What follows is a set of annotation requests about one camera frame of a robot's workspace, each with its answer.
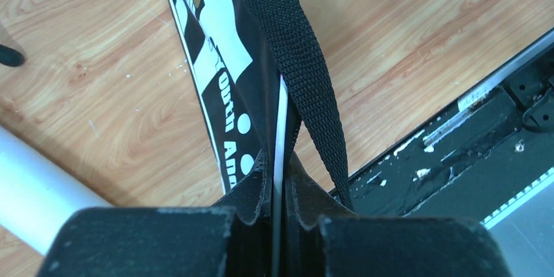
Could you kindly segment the black sport racket bag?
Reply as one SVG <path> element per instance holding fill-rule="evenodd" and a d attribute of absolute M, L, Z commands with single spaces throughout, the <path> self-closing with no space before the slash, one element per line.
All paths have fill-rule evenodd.
<path fill-rule="evenodd" d="M 324 276 L 320 221 L 351 212 L 329 71 L 299 0 L 168 0 L 234 207 L 239 274 Z"/>

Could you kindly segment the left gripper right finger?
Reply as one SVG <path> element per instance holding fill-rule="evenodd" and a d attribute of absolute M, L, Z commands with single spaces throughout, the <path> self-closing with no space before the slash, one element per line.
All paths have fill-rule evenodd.
<path fill-rule="evenodd" d="M 284 276 L 509 276 L 492 236 L 464 218 L 361 216 L 297 155 L 284 180 Z"/>

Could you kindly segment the white shuttlecock tube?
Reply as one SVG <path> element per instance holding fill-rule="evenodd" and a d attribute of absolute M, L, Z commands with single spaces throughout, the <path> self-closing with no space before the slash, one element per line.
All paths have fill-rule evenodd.
<path fill-rule="evenodd" d="M 1 129 L 1 226 L 46 255 L 76 212 L 110 203 L 18 137 Z"/>

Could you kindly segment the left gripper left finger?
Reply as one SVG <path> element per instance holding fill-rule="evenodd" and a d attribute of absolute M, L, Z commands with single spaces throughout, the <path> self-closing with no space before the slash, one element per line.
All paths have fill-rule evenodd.
<path fill-rule="evenodd" d="M 267 151 L 211 206 L 86 208 L 62 226 L 39 276 L 267 276 Z"/>

